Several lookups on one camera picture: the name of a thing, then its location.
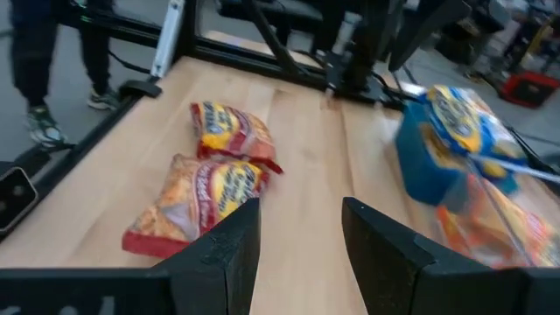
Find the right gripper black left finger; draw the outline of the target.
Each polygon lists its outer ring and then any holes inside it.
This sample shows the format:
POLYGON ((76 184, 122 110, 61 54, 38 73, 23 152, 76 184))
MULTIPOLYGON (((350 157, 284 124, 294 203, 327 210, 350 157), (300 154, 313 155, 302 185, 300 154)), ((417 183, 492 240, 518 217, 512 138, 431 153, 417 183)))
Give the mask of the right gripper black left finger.
POLYGON ((258 199, 151 268, 0 269, 0 315, 249 315, 258 199))

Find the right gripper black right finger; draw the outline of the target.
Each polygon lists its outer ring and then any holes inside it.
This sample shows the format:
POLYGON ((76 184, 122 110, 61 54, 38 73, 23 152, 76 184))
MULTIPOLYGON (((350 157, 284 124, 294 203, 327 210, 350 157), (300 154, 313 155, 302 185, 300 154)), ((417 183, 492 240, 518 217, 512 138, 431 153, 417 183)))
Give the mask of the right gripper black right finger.
POLYGON ((560 269, 491 269, 354 197, 342 228, 368 315, 560 315, 560 269))

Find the orange Maruchan ramen pack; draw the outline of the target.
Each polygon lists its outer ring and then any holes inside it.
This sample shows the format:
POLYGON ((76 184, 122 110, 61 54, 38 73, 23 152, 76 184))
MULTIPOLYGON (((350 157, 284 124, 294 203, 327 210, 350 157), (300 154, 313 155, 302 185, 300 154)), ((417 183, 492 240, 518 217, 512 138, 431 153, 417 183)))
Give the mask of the orange Maruchan ramen pack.
POLYGON ((560 229, 484 178, 456 181, 436 217, 446 247, 491 268, 560 268, 560 229))

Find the blue Maruchan ramen pack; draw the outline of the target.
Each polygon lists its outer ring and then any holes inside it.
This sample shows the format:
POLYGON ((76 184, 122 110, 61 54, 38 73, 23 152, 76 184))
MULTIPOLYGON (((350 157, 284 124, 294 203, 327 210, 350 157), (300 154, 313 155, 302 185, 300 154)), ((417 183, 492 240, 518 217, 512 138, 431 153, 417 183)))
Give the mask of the blue Maruchan ramen pack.
POLYGON ((470 88, 434 85, 418 99, 424 105, 437 136, 451 151, 496 158, 524 165, 527 156, 522 147, 470 88))
POLYGON ((518 191, 518 184, 512 171, 507 170, 497 162, 487 162, 473 160, 480 175, 492 183, 502 193, 506 195, 514 194, 518 191))

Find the red Maruchan ramen pack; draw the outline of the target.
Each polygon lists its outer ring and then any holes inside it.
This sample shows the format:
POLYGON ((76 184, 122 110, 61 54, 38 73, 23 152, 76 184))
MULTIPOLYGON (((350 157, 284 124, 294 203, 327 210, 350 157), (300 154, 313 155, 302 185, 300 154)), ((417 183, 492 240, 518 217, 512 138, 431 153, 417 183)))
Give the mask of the red Maruchan ramen pack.
POLYGON ((198 158, 234 158, 284 172, 268 127, 255 115, 216 101, 192 102, 190 113, 198 158))

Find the red roast beef ramen pack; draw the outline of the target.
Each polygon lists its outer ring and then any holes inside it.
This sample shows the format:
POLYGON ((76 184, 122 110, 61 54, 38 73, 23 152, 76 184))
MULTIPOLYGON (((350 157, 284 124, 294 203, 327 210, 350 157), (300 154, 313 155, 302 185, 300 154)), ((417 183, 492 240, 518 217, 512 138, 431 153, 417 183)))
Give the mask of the red roast beef ramen pack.
POLYGON ((173 156, 162 190, 122 236, 122 249, 166 259, 257 198, 270 175, 245 161, 173 156))

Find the clear plastic bin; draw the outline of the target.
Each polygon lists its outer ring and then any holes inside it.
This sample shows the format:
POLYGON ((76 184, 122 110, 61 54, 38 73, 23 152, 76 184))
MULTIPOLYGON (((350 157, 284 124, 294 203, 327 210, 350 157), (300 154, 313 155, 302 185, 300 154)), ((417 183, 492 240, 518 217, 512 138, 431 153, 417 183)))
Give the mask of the clear plastic bin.
MULTIPOLYGON (((500 161, 495 158, 474 156, 468 158, 468 160, 497 162, 507 170, 512 171, 519 185, 519 189, 516 193, 507 196, 518 204, 518 206, 527 211, 542 215, 546 220, 551 221, 555 228, 560 229, 560 176, 545 171, 538 171, 528 166, 500 161)), ((467 175, 474 175, 479 179, 483 179, 476 171, 471 171, 459 177, 456 181, 467 175)), ((443 238, 438 219, 437 227, 438 232, 434 239, 444 245, 442 243, 443 238)))

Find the red crate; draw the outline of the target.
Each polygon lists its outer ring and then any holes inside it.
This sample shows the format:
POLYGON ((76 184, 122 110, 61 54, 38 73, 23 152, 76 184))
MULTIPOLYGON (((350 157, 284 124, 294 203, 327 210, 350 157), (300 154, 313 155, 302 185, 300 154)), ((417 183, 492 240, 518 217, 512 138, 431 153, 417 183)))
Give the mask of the red crate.
POLYGON ((498 90, 507 102, 530 109, 540 108, 558 89, 560 80, 535 72, 511 74, 498 90))

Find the person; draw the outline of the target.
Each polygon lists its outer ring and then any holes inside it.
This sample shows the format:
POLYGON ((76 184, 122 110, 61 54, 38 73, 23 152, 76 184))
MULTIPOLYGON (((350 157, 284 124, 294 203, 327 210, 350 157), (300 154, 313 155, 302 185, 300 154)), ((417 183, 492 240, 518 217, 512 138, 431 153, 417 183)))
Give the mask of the person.
MULTIPOLYGON (((66 141, 46 103, 59 19, 63 16, 61 0, 10 0, 12 82, 27 102, 31 138, 45 147, 66 141)), ((109 83, 110 36, 91 25, 81 26, 79 33, 82 61, 91 80, 87 105, 99 110, 117 109, 119 95, 109 83)))

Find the black frame foot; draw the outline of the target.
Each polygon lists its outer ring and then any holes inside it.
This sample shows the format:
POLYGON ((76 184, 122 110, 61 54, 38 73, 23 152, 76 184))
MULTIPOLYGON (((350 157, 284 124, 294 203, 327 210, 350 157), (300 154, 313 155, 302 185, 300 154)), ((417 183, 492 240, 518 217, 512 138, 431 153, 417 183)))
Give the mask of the black frame foot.
POLYGON ((127 80, 119 87, 119 95, 122 97, 147 96, 150 98, 158 98, 161 93, 161 87, 145 80, 127 80))

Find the white bracket strip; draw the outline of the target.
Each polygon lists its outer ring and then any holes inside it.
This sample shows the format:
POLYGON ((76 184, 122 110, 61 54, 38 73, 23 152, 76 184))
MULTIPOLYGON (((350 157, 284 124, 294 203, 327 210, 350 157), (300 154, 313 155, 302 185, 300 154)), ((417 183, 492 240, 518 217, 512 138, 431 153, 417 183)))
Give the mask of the white bracket strip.
POLYGON ((172 65, 177 39, 182 23, 185 0, 170 0, 165 20, 157 42, 157 50, 152 62, 150 75, 163 78, 172 65))

